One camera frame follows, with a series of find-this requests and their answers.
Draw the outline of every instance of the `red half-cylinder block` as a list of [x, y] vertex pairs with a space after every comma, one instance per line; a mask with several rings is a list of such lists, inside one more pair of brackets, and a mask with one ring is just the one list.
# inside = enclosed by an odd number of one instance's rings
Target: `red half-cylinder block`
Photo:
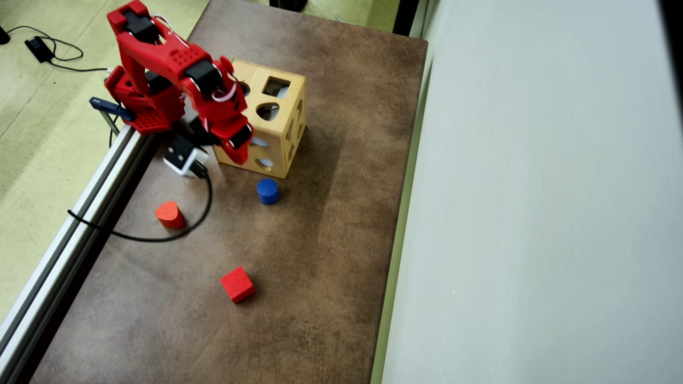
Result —
[[185, 226], [185, 218], [174, 202], [165, 202], [154, 211], [156, 218], [166, 228], [179, 230]]

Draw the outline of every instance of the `red block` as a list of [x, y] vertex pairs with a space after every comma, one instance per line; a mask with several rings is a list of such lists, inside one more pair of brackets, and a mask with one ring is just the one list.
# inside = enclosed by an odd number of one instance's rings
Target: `red block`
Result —
[[154, 211], [156, 218], [161, 222], [166, 228], [172, 230], [179, 230], [185, 226], [185, 218], [182, 216], [182, 212], [174, 202], [165, 202], [161, 204], [159, 208]]
[[256, 291], [249, 276], [247, 276], [245, 269], [242, 267], [223, 276], [221, 284], [225, 287], [227, 295], [230, 296], [230, 299], [235, 304], [246, 299], [250, 294]]

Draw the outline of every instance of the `blue clamp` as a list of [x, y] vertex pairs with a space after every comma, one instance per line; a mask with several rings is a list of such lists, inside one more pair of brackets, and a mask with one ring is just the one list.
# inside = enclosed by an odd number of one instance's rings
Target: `blue clamp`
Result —
[[123, 120], [132, 121], [135, 119], [135, 113], [121, 107], [118, 104], [103, 100], [98, 97], [90, 98], [90, 105], [101, 112], [109, 113], [110, 115], [116, 115], [121, 117]]

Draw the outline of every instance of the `white wall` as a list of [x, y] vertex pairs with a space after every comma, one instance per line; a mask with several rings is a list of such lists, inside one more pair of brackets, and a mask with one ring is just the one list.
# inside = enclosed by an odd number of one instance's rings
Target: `white wall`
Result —
[[683, 382], [656, 2], [435, 3], [384, 383]]

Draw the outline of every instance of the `circular hole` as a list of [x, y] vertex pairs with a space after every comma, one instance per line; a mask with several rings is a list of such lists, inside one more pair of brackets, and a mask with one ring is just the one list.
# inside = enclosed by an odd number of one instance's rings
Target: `circular hole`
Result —
[[252, 145], [252, 146], [265, 147], [265, 148], [270, 147], [270, 144], [268, 144], [267, 141], [265, 141], [265, 140], [263, 140], [263, 139], [260, 139], [260, 138], [258, 138], [258, 137], [256, 137], [256, 136], [254, 136], [254, 137], [251, 138], [251, 145]]
[[247, 85], [247, 83], [243, 83], [240, 81], [240, 88], [242, 88], [242, 93], [246, 96], [249, 95], [249, 92], [251, 92], [251, 88]]
[[270, 171], [270, 168], [273, 166], [273, 162], [268, 159], [256, 159], [254, 161], [264, 171]]

